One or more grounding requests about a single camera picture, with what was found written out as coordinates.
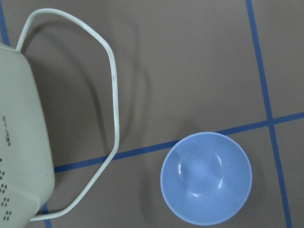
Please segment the blue bowl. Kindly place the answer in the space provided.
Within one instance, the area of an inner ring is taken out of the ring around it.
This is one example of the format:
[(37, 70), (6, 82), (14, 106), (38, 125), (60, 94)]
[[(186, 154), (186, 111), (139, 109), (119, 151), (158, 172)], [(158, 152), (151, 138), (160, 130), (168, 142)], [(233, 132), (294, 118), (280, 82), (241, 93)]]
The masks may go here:
[(248, 199), (251, 164), (231, 138), (195, 133), (171, 148), (161, 168), (160, 185), (177, 217), (194, 225), (217, 225), (236, 215)]

